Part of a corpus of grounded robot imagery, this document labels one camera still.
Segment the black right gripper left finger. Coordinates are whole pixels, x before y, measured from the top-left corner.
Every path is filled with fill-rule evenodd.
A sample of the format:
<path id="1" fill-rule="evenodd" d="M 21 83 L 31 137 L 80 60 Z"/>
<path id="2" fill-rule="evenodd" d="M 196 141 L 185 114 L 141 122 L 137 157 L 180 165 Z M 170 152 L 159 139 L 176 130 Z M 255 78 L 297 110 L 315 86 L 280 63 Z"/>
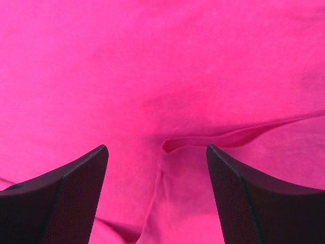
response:
<path id="1" fill-rule="evenodd" d="M 109 153 L 77 160 L 1 191 L 1 243 L 89 243 Z"/>

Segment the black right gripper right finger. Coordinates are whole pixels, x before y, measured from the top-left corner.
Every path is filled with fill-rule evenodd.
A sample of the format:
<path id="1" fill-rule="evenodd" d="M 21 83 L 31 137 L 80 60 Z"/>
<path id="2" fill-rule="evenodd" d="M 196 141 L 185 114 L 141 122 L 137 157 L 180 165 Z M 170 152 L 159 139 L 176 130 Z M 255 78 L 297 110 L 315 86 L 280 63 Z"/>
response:
<path id="1" fill-rule="evenodd" d="M 206 156 L 225 243 L 324 243 L 324 190 L 272 177 L 212 144 Z"/>

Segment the pink t-shirt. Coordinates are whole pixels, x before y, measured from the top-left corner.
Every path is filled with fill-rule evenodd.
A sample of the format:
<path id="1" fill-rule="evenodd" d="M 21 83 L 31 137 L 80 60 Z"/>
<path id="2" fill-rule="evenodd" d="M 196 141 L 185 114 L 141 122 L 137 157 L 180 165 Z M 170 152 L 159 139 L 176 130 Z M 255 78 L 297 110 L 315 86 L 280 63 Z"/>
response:
<path id="1" fill-rule="evenodd" d="M 1 1 L 1 188 L 104 144 L 91 243 L 223 243 L 214 144 L 324 188 L 324 1 Z"/>

